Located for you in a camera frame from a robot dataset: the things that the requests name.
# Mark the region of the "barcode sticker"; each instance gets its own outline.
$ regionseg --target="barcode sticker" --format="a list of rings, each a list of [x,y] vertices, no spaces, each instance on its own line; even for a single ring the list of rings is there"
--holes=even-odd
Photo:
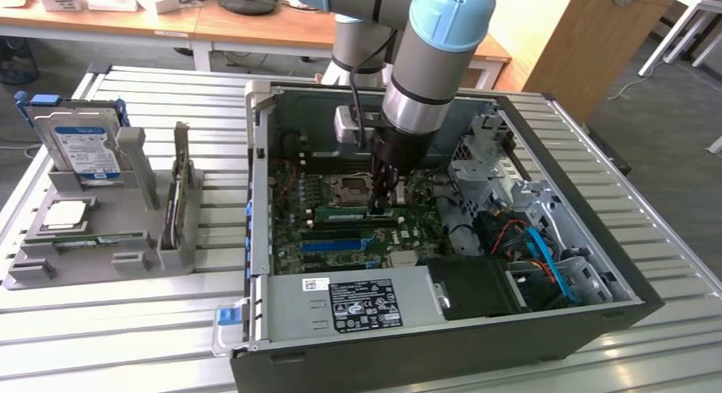
[[[313,292],[316,290],[328,290],[328,278],[317,277],[315,279],[303,279],[303,291]]]
[[[187,38],[188,34],[185,32],[177,32],[177,31],[155,31],[156,35],[164,35],[164,36],[176,36],[179,38]]]

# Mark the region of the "hard drive label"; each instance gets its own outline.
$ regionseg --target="hard drive label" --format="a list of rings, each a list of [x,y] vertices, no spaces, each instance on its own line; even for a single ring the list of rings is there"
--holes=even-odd
[[[333,329],[340,333],[404,325],[391,279],[328,285]]]
[[[101,127],[55,127],[63,153],[73,171],[89,179],[109,179],[120,175],[115,154],[105,148],[108,135]]]

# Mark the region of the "wooden cabinet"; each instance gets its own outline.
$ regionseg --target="wooden cabinet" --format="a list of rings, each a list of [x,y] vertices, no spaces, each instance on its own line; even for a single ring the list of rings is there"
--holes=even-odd
[[[496,0],[488,32],[512,60],[494,89],[550,93],[586,122],[671,2]]]

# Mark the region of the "green circuit board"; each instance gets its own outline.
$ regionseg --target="green circuit board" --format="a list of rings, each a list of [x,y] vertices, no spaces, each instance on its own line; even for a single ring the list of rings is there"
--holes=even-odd
[[[398,187],[404,194],[394,195],[382,216],[371,216],[360,202],[364,189],[357,194],[353,188],[341,189],[347,199],[333,191],[333,184],[348,178],[351,186],[363,188],[368,174],[308,174],[291,162],[273,164],[273,274],[392,267],[390,256],[399,256],[392,254],[398,251],[416,259],[435,256],[446,238],[426,173],[415,172],[404,180]]]

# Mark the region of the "black base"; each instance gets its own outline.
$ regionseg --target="black base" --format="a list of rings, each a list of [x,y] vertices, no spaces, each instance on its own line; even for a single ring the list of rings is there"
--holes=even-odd
[[[275,10],[273,0],[217,0],[217,3],[235,14],[263,15]]]
[[[172,50],[180,55],[185,55],[187,57],[191,57],[193,55],[193,50],[188,48],[172,48]]]

